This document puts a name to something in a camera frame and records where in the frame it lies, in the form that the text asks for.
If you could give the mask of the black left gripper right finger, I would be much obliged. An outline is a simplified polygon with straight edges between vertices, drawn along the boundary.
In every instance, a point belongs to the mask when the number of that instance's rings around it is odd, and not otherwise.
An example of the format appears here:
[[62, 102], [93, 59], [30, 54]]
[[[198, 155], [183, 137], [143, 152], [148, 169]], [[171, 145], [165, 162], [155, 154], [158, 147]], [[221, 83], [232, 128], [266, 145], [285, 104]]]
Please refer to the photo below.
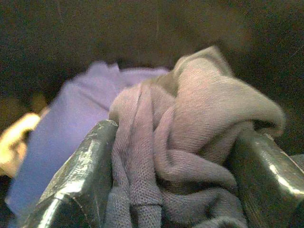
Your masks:
[[242, 132], [228, 167], [250, 228], [304, 226], [304, 171], [272, 139]]

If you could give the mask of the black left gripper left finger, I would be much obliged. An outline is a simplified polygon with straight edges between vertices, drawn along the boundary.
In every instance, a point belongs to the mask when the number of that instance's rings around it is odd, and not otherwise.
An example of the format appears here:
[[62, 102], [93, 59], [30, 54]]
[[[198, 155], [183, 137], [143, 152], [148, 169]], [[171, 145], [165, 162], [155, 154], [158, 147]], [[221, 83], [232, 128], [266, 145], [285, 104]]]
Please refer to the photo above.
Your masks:
[[102, 228], [112, 188], [111, 152], [118, 125], [98, 122], [56, 172], [24, 228]]

